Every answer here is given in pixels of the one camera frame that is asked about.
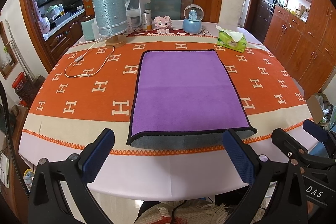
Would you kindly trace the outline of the purple grey microfiber towel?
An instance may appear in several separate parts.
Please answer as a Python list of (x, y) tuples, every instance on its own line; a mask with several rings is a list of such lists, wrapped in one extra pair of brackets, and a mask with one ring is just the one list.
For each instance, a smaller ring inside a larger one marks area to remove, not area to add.
[(200, 149), (221, 145), (230, 129), (242, 139), (257, 133), (215, 50), (142, 54), (127, 145)]

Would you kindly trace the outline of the cardboard box on floor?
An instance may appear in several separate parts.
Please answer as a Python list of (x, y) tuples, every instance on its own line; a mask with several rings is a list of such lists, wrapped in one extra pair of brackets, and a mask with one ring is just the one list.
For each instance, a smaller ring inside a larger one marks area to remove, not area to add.
[(331, 109), (330, 102), (325, 93), (314, 93), (306, 103), (316, 124), (323, 122), (323, 118), (329, 114), (329, 110)]

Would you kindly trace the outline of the fringed chair cushion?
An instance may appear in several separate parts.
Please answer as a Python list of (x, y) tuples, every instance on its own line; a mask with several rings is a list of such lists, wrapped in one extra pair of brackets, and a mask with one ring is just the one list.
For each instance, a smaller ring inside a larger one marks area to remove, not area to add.
[(224, 205), (202, 199), (160, 202), (146, 209), (134, 223), (224, 223)]

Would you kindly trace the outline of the red lidded bucket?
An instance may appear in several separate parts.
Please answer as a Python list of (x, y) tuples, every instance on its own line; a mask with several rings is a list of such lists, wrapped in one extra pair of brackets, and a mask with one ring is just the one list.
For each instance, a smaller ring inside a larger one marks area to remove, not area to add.
[(17, 78), (14, 80), (14, 82), (12, 83), (12, 88), (14, 90), (19, 90), (21, 89), (24, 84), (26, 83), (27, 79), (26, 79), (26, 75), (24, 72), (21, 72), (18, 74)]

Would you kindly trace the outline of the green tissue pack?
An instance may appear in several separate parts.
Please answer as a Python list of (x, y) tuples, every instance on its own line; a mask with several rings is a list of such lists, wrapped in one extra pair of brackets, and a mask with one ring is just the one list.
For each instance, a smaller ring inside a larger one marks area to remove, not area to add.
[(247, 41), (245, 35), (241, 32), (223, 29), (216, 25), (219, 31), (217, 45), (224, 48), (243, 53), (245, 51)]

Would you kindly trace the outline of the orange H-pattern tablecloth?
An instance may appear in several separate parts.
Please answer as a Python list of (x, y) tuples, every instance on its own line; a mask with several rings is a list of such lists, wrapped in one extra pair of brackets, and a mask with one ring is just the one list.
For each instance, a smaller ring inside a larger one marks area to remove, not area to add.
[(277, 128), (307, 150), (317, 140), (303, 95), (276, 57), (246, 32), (244, 52), (217, 44), (205, 23), (188, 35), (179, 22), (169, 35), (135, 32), (117, 49), (80, 39), (38, 91), (22, 129), (19, 154), (28, 165), (66, 159), (102, 132), (115, 143), (95, 192), (172, 201), (243, 186), (222, 145), (228, 128), (273, 161), (287, 157), (272, 143)]

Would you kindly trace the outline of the mint green container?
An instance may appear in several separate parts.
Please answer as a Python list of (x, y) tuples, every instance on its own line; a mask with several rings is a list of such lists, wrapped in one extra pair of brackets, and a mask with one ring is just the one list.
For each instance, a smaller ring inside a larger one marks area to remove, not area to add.
[(87, 42), (94, 41), (95, 39), (95, 35), (93, 33), (93, 28), (92, 28), (93, 23), (94, 23), (94, 19), (89, 19), (81, 23), (83, 36), (84, 36), (85, 41)]

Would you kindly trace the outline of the blue snow globe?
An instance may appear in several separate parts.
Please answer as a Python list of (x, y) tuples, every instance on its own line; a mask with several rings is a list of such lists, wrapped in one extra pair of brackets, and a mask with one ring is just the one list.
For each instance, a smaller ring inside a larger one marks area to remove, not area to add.
[(191, 4), (184, 9), (184, 20), (182, 28), (184, 32), (192, 35), (197, 35), (202, 29), (202, 20), (204, 17), (204, 11), (201, 6)]

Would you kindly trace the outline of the pink block figure toy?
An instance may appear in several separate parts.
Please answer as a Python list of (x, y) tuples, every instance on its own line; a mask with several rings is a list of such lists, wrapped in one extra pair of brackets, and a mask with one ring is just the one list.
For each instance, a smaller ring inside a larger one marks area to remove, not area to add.
[(156, 16), (154, 19), (154, 25), (157, 27), (157, 34), (168, 35), (172, 28), (171, 18), (167, 15), (164, 17)]

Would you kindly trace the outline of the blue table lamp pearl trim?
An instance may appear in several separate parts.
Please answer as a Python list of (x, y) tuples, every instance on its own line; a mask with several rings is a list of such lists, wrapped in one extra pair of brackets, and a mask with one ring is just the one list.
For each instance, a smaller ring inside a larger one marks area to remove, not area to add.
[(106, 46), (121, 47), (127, 39), (125, 0), (92, 0), (99, 34), (106, 39)]

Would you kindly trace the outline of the silver orange tin can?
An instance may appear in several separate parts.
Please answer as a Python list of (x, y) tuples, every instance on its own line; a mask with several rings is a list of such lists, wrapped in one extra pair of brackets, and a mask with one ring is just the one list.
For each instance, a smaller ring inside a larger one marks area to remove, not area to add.
[(142, 29), (146, 32), (152, 30), (152, 19), (150, 9), (146, 9), (142, 12)]

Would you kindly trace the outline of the wooden wall cabinet unit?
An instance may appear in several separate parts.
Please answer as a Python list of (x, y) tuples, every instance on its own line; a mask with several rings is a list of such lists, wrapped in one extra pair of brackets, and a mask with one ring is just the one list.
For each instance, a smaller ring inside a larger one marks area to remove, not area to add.
[(309, 4), (306, 20), (276, 5), (264, 40), (303, 88), (306, 100), (322, 89), (335, 69), (335, 5), (331, 0)]

